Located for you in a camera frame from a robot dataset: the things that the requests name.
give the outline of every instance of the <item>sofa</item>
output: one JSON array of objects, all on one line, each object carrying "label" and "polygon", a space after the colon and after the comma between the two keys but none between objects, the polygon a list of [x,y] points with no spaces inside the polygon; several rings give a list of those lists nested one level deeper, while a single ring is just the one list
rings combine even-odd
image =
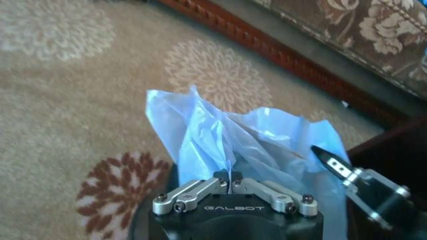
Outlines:
[{"label": "sofa", "polygon": [[427,8],[414,0],[158,0],[385,128],[427,114]]}]

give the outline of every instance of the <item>blue plastic bag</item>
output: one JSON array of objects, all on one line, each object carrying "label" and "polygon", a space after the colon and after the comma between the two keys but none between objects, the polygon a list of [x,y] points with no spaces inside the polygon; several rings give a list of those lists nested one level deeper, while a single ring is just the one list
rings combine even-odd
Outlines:
[{"label": "blue plastic bag", "polygon": [[328,121],[310,123],[266,107],[246,114],[222,112],[194,86],[188,94],[149,90],[145,115],[177,165],[179,184],[209,179],[221,169],[270,180],[313,195],[324,216],[322,239],[346,239],[345,192],[309,149],[316,145],[348,161]]}]

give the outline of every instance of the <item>beige carpet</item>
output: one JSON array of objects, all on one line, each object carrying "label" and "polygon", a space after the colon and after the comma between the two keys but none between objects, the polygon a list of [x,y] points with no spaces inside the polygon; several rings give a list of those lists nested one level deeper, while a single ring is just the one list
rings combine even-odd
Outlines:
[{"label": "beige carpet", "polygon": [[169,162],[145,91],[190,84],[225,111],[329,119],[346,148],[382,131],[154,1],[0,0],[1,240],[125,239]]}]

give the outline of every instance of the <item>bolt head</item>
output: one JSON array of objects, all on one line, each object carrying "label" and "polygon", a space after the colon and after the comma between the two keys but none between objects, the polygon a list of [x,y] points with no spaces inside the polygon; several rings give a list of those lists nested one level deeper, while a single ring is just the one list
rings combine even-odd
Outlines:
[{"label": "bolt head", "polygon": [[167,194],[162,192],[162,193],[158,193],[154,199],[157,200],[157,202],[162,202],[163,200],[166,200],[166,198],[167,198]]},{"label": "bolt head", "polygon": [[304,194],[304,195],[301,196],[301,203],[302,203],[302,204],[312,204],[313,201],[314,201],[313,195],[310,195],[310,194]]},{"label": "bolt head", "polygon": [[181,201],[177,202],[177,203],[174,203],[174,205],[173,205],[173,210],[174,210],[174,212],[177,212],[177,213],[183,212],[183,211],[185,211],[185,203],[182,203]]},{"label": "bolt head", "polygon": [[294,206],[293,202],[288,202],[285,204],[285,213],[292,214],[294,212],[296,212],[296,206]]}]

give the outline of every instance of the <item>carved wooden edge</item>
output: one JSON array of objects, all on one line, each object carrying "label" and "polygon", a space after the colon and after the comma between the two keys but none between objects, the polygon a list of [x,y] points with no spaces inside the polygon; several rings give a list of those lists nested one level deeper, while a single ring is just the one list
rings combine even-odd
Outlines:
[{"label": "carved wooden edge", "polygon": [[385,128],[409,119],[208,0],[157,0],[312,83]]}]

